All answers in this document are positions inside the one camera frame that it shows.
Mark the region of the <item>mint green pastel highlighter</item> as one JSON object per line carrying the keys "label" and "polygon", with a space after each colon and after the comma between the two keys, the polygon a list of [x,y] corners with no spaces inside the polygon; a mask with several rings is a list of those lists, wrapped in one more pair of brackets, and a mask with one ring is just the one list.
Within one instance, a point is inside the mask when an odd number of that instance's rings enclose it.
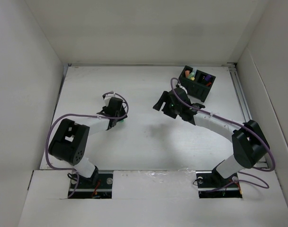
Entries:
{"label": "mint green pastel highlighter", "polygon": [[189,75],[188,75],[188,78],[191,78],[191,77],[194,77],[195,73],[194,72],[191,72]]}

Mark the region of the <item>orange pastel highlighter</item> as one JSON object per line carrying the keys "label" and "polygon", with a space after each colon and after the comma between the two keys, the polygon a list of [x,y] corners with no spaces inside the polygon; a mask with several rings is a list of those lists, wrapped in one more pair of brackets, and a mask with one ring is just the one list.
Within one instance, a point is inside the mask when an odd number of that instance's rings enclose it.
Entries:
{"label": "orange pastel highlighter", "polygon": [[185,77],[187,78],[187,77],[190,75],[190,73],[191,73],[191,72],[190,72],[189,70],[186,70],[186,71],[185,71]]}

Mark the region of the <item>black highlighter purple cap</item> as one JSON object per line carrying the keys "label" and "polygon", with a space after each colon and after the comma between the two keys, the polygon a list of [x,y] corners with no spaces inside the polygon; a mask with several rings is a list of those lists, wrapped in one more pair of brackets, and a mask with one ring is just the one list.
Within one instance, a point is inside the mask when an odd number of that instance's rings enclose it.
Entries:
{"label": "black highlighter purple cap", "polygon": [[213,79],[213,77],[212,77],[211,75],[206,75],[206,76],[204,77],[204,81],[206,81],[207,83],[210,82],[210,81],[212,81],[212,79]]}

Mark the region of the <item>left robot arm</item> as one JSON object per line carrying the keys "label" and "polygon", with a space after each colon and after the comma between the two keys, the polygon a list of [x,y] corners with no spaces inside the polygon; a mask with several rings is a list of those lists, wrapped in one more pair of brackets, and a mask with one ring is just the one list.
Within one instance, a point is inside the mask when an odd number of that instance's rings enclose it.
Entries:
{"label": "left robot arm", "polygon": [[58,125],[52,139],[47,136],[48,145],[46,157],[49,155],[64,161],[76,171],[81,181],[87,187],[94,187],[98,183],[98,168],[85,157],[88,137],[108,131],[117,122],[127,118],[129,106],[119,94],[106,93],[103,95],[105,106],[96,115],[66,114],[52,125],[51,130]]}

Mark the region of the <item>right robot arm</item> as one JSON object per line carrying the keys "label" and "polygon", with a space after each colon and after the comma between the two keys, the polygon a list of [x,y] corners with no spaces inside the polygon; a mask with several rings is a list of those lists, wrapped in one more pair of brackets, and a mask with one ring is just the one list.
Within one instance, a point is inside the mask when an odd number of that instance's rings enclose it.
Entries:
{"label": "right robot arm", "polygon": [[186,91],[177,87],[169,92],[164,91],[153,106],[154,110],[182,120],[195,126],[209,129],[232,143],[233,154],[218,164],[211,175],[216,186],[223,186],[233,174],[253,168],[270,149],[257,122],[246,123],[223,120],[205,110],[200,103],[191,103]]}

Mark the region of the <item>black two-compartment container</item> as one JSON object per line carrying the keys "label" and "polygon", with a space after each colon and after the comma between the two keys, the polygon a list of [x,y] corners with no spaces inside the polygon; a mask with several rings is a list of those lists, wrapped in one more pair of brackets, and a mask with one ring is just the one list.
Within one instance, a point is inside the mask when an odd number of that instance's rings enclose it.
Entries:
{"label": "black two-compartment container", "polygon": [[[184,66],[184,69],[179,76],[180,84],[187,89],[187,92],[190,96],[200,100],[201,102],[205,102],[216,77],[203,71],[197,70],[196,74],[194,75],[195,80],[191,80],[190,78],[185,77],[186,70],[192,72],[193,68],[187,65]],[[208,87],[206,86],[207,82],[204,81],[204,77],[206,75],[211,75],[213,77],[212,81],[210,81],[211,85]]]}

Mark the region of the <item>aluminium rail right side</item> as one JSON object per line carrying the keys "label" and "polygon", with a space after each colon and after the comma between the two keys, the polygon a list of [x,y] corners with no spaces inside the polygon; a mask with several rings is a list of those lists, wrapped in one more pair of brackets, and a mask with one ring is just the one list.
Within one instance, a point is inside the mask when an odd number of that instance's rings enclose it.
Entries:
{"label": "aluminium rail right side", "polygon": [[249,107],[246,102],[246,98],[245,98],[245,95],[241,86],[241,82],[238,77],[237,69],[235,67],[235,64],[233,63],[227,64],[227,67],[228,67],[228,70],[229,70],[229,73],[230,73],[230,76],[234,85],[234,89],[238,98],[239,106],[243,113],[243,117],[245,121],[247,122],[252,119],[252,116],[251,116]]}

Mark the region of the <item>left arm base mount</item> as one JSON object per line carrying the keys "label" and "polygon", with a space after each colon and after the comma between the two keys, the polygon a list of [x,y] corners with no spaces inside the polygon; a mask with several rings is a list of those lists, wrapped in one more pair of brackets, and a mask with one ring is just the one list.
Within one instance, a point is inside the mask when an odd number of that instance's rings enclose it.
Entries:
{"label": "left arm base mount", "polygon": [[95,170],[96,175],[93,179],[79,177],[77,183],[77,175],[68,173],[70,186],[68,190],[68,199],[111,199],[113,186],[113,171]]}

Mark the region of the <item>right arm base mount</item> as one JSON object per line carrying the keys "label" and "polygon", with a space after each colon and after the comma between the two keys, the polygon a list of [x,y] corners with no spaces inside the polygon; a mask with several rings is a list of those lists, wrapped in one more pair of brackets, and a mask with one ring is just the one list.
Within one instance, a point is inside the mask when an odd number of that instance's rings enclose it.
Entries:
{"label": "right arm base mount", "polygon": [[237,173],[223,178],[215,169],[198,170],[193,184],[200,199],[242,198],[241,187],[234,180],[238,180]]}

